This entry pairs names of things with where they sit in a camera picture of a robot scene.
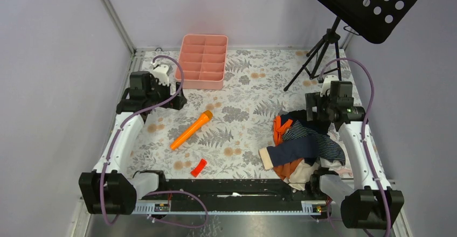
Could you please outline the orange toy microphone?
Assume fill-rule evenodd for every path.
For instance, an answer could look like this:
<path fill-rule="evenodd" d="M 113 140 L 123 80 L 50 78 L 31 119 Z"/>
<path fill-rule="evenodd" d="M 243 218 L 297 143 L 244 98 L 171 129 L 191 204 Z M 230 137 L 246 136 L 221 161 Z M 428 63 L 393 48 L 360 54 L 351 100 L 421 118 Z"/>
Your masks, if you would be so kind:
<path fill-rule="evenodd" d="M 203 125 L 207 124 L 213 118 L 213 113 L 210 110 L 206 110 L 201 116 L 189 126 L 185 132 L 183 132 L 178 138 L 176 138 L 171 144 L 170 148 L 175 150 L 179 148 L 184 142 L 186 142 L 197 130 Z"/>

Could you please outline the navy underwear beige waistband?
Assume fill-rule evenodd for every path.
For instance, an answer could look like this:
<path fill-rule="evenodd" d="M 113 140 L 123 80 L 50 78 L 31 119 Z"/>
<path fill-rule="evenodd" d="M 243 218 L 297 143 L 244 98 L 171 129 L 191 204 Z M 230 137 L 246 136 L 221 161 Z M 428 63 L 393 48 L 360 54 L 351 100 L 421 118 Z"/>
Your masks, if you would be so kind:
<path fill-rule="evenodd" d="M 311 137 L 303 137 L 296 140 L 286 141 L 288 144 L 288 148 L 291 153 L 292 160 L 303 158 L 305 163 L 309 165 L 313 165 L 316 160 L 319 158 L 317 157 L 317 143 Z M 282 162 L 280 160 L 281 156 L 275 150 L 276 146 L 269 146 L 265 148 L 261 148 L 259 150 L 259 156 L 263 162 L 264 168 L 269 170 L 278 164 L 285 164 L 288 161 Z"/>

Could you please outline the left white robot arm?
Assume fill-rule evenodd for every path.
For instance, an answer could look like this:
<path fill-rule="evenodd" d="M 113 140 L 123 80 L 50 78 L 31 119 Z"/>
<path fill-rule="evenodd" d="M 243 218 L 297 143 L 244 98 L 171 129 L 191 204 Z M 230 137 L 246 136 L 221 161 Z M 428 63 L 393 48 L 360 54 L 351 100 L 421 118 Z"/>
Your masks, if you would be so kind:
<path fill-rule="evenodd" d="M 141 172 L 126 177 L 127 163 L 134 143 L 143 128 L 149 107 L 180 110 L 186 98 L 176 83 L 178 93 L 171 93 L 168 72 L 132 72 L 129 86 L 116 106 L 113 132 L 91 172 L 79 177 L 79 187 L 90 214 L 132 214 L 138 200 L 149 194 L 160 200 L 167 194 L 166 183 L 157 172 Z"/>

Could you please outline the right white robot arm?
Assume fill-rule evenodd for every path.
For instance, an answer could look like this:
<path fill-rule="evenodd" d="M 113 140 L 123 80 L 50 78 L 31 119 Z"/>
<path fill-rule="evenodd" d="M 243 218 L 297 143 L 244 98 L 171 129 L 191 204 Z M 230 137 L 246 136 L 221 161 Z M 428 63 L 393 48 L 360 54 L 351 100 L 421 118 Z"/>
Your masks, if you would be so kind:
<path fill-rule="evenodd" d="M 328 76 L 320 83 L 320 92 L 306 94 L 307 116 L 334 125 L 347 151 L 354 185 L 344 183 L 336 172 L 319 169 L 310 178 L 309 193 L 316 200 L 333 200 L 345 227 L 383 229 L 389 235 L 404 196 L 392 189 L 376 159 L 367 113 L 354 105 L 351 82 Z"/>

